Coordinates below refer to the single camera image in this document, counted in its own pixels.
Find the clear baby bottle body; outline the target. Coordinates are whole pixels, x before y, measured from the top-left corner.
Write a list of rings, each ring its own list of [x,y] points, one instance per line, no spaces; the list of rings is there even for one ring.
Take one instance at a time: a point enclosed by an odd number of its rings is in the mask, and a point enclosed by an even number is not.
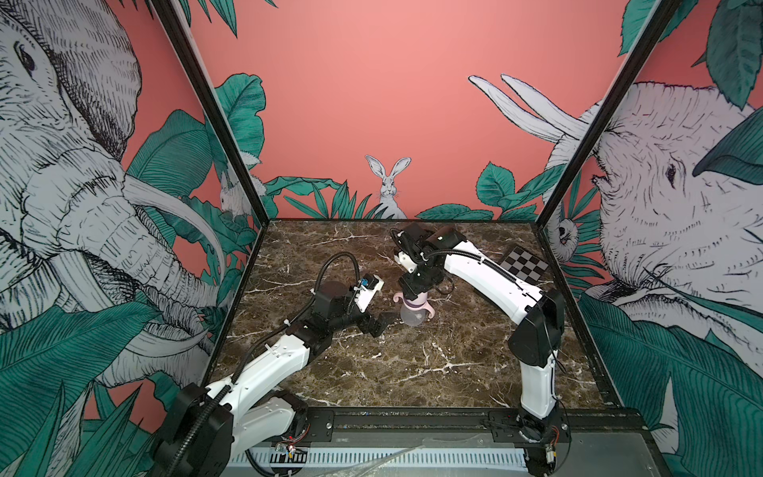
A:
[[[401,321],[411,327],[423,324],[429,318],[429,310],[424,305],[414,305],[403,300]]]

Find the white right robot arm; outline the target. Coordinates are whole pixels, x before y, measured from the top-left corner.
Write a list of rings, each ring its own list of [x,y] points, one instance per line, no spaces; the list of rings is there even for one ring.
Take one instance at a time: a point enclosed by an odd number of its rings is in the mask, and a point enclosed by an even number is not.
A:
[[[399,278],[401,291],[393,297],[401,304],[403,322],[413,326],[432,318],[435,310],[428,294],[449,276],[470,284],[516,324],[508,340],[521,366],[516,427],[528,442],[556,441],[556,363],[564,335],[564,297],[502,268],[451,226],[433,232],[411,224],[389,234],[397,248],[395,262],[405,271]]]

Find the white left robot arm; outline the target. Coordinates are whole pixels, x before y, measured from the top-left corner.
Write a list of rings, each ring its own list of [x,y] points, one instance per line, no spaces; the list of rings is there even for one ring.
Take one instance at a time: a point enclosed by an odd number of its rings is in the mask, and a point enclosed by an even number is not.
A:
[[[309,427],[301,423],[306,403],[277,386],[325,352],[336,333],[356,327],[378,337],[391,321],[368,310],[383,278],[354,274],[351,285],[318,276],[308,303],[270,332],[273,345],[261,339],[232,375],[184,387],[151,446],[149,475],[219,476],[232,458],[264,441],[294,443],[307,435]]]

